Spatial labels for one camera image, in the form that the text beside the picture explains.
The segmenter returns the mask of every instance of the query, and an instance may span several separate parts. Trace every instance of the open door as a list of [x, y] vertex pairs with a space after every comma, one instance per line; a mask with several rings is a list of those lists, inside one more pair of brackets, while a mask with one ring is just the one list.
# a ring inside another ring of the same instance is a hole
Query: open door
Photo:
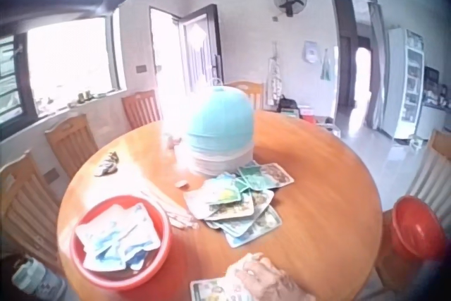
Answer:
[[201, 8], [179, 20], [185, 88], [193, 92], [197, 86], [216, 84], [223, 79], [218, 7]]

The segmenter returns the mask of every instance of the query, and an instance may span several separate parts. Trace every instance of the chair backrest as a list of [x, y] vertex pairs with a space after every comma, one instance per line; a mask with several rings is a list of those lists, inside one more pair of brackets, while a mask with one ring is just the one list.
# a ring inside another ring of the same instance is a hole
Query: chair backrest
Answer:
[[122, 105], [132, 130], [161, 120], [155, 90], [137, 92], [122, 98]]
[[61, 272], [58, 204], [29, 152], [0, 169], [1, 231], [26, 254]]
[[69, 178], [99, 149], [84, 114], [59, 123], [45, 136]]
[[434, 131], [407, 191], [436, 213], [443, 227], [451, 226], [451, 135]]
[[451, 160], [451, 134], [434, 130], [429, 139], [428, 147]]
[[235, 87], [247, 94], [252, 102], [254, 109], [263, 109], [263, 84], [257, 84], [249, 81], [237, 81], [227, 84]]

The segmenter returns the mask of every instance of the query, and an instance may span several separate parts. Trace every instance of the playing card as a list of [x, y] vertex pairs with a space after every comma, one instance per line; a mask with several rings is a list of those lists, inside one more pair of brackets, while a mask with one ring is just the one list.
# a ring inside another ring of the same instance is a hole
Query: playing card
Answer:
[[190, 290], [191, 301], [252, 301], [247, 290], [227, 278], [193, 281]]
[[220, 227], [214, 221], [205, 221], [206, 225], [212, 229], [219, 229]]
[[124, 216], [124, 209], [114, 204], [89, 223], [79, 225], [75, 233], [85, 252], [97, 256], [130, 231], [133, 225]]
[[251, 228], [240, 237], [234, 238], [226, 232], [224, 234], [228, 244], [232, 248], [236, 248], [261, 237], [281, 224], [282, 220], [275, 209], [272, 206], [268, 206], [265, 212], [252, 224]]
[[118, 253], [117, 244], [98, 255], [87, 253], [83, 266], [90, 271], [121, 271], [126, 268]]
[[254, 167], [254, 166], [260, 166], [259, 163], [257, 163], [255, 160], [249, 161], [247, 164], [245, 164], [243, 167]]
[[229, 204], [241, 200], [241, 193], [235, 184], [235, 178], [205, 180], [201, 191], [202, 199], [206, 204]]
[[159, 248], [160, 238], [155, 231], [154, 223], [144, 205], [139, 203], [127, 210], [136, 226], [118, 241], [118, 251], [123, 261], [128, 261], [142, 250], [151, 251]]
[[190, 210], [191, 214], [198, 220], [205, 219], [206, 217], [212, 215], [219, 207], [207, 204], [203, 200], [204, 191], [201, 190], [191, 190], [189, 192], [184, 192], [183, 197], [185, 198], [186, 205]]
[[254, 202], [250, 191], [242, 193], [242, 200], [232, 202], [230, 204], [221, 204], [219, 209], [211, 216], [206, 218], [208, 221], [242, 218], [243, 216], [250, 216], [254, 213]]
[[238, 171], [253, 190], [270, 190], [294, 182], [294, 179], [275, 163], [246, 168], [241, 167]]
[[144, 265], [146, 256], [147, 256], [147, 251], [141, 250], [140, 252], [136, 253], [134, 257], [132, 257], [130, 260], [128, 260], [126, 264], [134, 271], [139, 271], [142, 268], [142, 266]]
[[220, 179], [220, 178], [233, 179], [233, 184], [240, 191], [240, 193], [243, 193], [245, 190], [250, 188], [250, 186], [247, 184], [247, 182], [245, 180], [243, 180], [242, 178], [237, 178], [236, 174], [230, 174], [229, 172], [224, 172], [222, 174], [219, 174], [216, 178], [217, 179]]
[[254, 213], [251, 216], [239, 220], [221, 220], [214, 221], [213, 225], [223, 229], [234, 238], [243, 235], [257, 220], [257, 218], [269, 206], [274, 197], [272, 190], [262, 190], [261, 192], [252, 191], [252, 199], [254, 201]]
[[231, 174], [229, 172], [224, 172], [219, 174], [216, 178], [220, 179], [220, 178], [236, 178], [237, 176], [235, 174]]

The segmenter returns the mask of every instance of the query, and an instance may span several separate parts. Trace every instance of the window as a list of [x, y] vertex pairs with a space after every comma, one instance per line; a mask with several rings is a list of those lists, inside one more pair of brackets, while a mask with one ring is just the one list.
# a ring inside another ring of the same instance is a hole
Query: window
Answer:
[[117, 87], [111, 77], [103, 18], [77, 20], [28, 32], [30, 84], [38, 116], [67, 107], [79, 93]]
[[0, 40], [0, 123], [22, 112], [14, 66], [14, 38], [7, 37]]
[[79, 93], [117, 89], [113, 17], [5, 37], [0, 40], [0, 140], [66, 108]]

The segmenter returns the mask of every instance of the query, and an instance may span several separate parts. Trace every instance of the refrigerator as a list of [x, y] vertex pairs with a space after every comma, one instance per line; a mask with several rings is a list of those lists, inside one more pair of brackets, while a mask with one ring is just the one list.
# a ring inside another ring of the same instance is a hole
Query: refrigerator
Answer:
[[424, 82], [423, 37], [404, 28], [388, 31], [390, 69], [382, 130], [409, 139], [419, 119]]

